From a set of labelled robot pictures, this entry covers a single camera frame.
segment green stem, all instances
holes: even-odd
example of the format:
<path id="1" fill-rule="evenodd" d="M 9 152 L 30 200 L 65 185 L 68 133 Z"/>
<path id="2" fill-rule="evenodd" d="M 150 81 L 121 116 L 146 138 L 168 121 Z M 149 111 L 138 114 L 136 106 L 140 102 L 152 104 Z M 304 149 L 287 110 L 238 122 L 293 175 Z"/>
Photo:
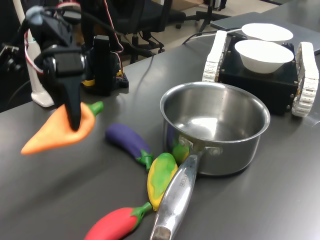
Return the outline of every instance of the green stem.
<path id="1" fill-rule="evenodd" d="M 90 108 L 95 117 L 104 110 L 104 103 L 102 101 L 97 101 L 93 104 L 87 104 L 87 106 Z"/>
<path id="2" fill-rule="evenodd" d="M 140 223 L 142 218 L 144 217 L 145 213 L 152 209 L 152 205 L 147 202 L 143 206 L 135 207 L 132 212 L 131 216 L 136 216 L 136 223 L 131 231 L 133 231 Z"/>
<path id="3" fill-rule="evenodd" d="M 142 163 L 146 166 L 146 170 L 149 172 L 151 165 L 152 165 L 152 160 L 154 159 L 154 155 L 152 153 L 147 153 L 144 150 L 141 150 L 141 157 L 137 157 L 136 160 L 139 163 Z"/>

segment pot handle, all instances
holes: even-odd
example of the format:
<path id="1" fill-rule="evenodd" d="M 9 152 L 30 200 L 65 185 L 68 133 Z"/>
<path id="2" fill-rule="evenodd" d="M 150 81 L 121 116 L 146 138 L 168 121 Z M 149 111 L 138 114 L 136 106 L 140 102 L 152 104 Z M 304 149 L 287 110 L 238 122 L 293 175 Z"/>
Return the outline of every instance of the pot handle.
<path id="1" fill-rule="evenodd" d="M 189 155 L 173 176 L 155 215 L 150 240 L 173 239 L 187 211 L 201 155 Z"/>

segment orange carrot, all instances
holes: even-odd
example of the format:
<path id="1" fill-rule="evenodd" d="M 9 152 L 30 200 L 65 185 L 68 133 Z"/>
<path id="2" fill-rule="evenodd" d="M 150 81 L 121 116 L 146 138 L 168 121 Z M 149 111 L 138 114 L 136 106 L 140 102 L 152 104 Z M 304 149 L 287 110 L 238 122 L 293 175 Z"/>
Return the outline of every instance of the orange carrot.
<path id="1" fill-rule="evenodd" d="M 104 108 L 98 101 L 91 105 L 81 103 L 81 122 L 77 131 L 69 124 L 65 105 L 61 105 L 49 117 L 40 130 L 24 145 L 21 154 L 35 154 L 48 149 L 74 144 L 83 140 L 94 128 L 96 115 Z"/>

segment saucepan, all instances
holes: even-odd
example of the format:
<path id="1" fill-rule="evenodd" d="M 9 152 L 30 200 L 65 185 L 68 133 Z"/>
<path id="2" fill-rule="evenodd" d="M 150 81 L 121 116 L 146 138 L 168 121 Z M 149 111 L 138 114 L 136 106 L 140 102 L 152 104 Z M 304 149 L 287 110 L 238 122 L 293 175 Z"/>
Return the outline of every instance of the saucepan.
<path id="1" fill-rule="evenodd" d="M 155 216 L 151 240 L 171 240 L 186 213 L 196 174 L 225 176 L 243 171 L 256 153 L 270 113 L 254 95 L 211 82 L 167 91 L 161 101 L 163 145 L 181 162 Z"/>

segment black box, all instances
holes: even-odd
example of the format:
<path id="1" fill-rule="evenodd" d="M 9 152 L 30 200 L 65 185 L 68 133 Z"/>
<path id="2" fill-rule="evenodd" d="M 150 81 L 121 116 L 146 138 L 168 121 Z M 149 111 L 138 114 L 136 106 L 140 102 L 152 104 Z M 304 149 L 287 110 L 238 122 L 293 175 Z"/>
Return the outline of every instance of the black box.
<path id="1" fill-rule="evenodd" d="M 250 71 L 245 68 L 240 54 L 235 49 L 235 44 L 241 40 L 238 37 L 231 38 L 220 67 L 218 81 L 255 95 L 271 114 L 282 115 L 290 111 L 298 90 L 296 62 L 287 62 L 275 72 L 268 74 Z M 287 48 L 294 54 L 292 45 Z"/>

